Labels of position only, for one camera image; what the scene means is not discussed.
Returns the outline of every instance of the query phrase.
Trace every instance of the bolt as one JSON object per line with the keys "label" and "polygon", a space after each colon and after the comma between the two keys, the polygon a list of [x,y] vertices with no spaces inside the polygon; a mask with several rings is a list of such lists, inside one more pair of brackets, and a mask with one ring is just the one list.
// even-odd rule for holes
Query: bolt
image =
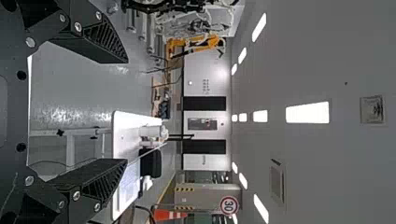
{"label": "bolt", "polygon": [[95,205],[94,210],[95,210],[95,212],[99,212],[99,210],[100,210],[100,204],[99,203],[97,203]]}
{"label": "bolt", "polygon": [[82,26],[81,26],[81,24],[80,24],[79,22],[76,22],[76,23],[75,23],[75,28],[76,28],[77,32],[81,33],[81,31],[82,31]]}
{"label": "bolt", "polygon": [[96,12],[96,19],[98,19],[99,21],[102,20],[102,12],[100,12],[100,11]]}
{"label": "bolt", "polygon": [[81,194],[80,194],[80,192],[79,191],[76,191],[74,194],[73,194],[73,201],[78,201],[78,199],[79,199],[79,197],[81,196]]}
{"label": "bolt", "polygon": [[29,175],[29,176],[26,177],[26,179],[25,179],[25,186],[26,186],[26,187],[32,186],[34,182],[35,182],[35,178],[32,177],[31,175]]}
{"label": "bolt", "polygon": [[59,20],[61,20],[61,22],[66,22],[66,17],[64,14],[59,15]]}
{"label": "bolt", "polygon": [[64,201],[60,201],[58,203],[58,207],[59,207],[59,209],[63,209],[64,208]]}
{"label": "bolt", "polygon": [[26,38],[26,45],[27,45],[27,47],[29,47],[31,49],[35,47],[35,41],[33,40],[32,37]]}

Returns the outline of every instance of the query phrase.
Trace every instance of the cable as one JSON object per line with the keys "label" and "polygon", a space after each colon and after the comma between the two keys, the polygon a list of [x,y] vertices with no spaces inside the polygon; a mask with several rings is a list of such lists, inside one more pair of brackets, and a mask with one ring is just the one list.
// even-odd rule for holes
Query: cable
{"label": "cable", "polygon": [[152,212],[148,208],[142,207],[142,206],[139,206],[139,205],[136,205],[135,208],[148,212],[149,219],[151,220],[151,224],[157,224],[157,222],[155,221],[154,215],[152,214]]}
{"label": "cable", "polygon": [[158,87],[162,87],[162,86],[170,86],[170,85],[175,85],[177,84],[180,80],[181,77],[183,76],[183,74],[180,74],[180,76],[177,78],[177,80],[175,82],[171,82],[171,83],[166,83],[166,84],[162,84],[162,85],[158,85],[158,86],[153,86],[151,88],[158,88]]}

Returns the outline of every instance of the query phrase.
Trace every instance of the black stripe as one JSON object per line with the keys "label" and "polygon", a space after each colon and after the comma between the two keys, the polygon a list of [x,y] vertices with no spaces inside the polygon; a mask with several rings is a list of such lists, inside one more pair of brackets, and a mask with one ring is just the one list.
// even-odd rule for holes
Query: black stripe
{"label": "black stripe", "polygon": [[271,161],[273,161],[276,165],[280,166],[282,163],[280,163],[279,161],[276,161],[274,159],[271,159]]}

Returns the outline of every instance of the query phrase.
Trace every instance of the speed limit sign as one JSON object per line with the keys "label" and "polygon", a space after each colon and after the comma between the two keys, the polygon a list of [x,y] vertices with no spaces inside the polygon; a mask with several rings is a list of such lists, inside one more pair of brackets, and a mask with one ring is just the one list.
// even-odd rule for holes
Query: speed limit sign
{"label": "speed limit sign", "polygon": [[220,210],[226,216],[236,214],[239,209],[239,202],[233,196],[227,196],[221,199]]}

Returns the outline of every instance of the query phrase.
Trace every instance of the framed sign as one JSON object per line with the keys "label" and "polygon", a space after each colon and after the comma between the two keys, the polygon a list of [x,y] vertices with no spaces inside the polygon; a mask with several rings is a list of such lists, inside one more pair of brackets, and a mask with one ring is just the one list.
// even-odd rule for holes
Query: framed sign
{"label": "framed sign", "polygon": [[239,210],[239,202],[233,196],[224,197],[220,202],[220,210],[225,216],[236,214]]}

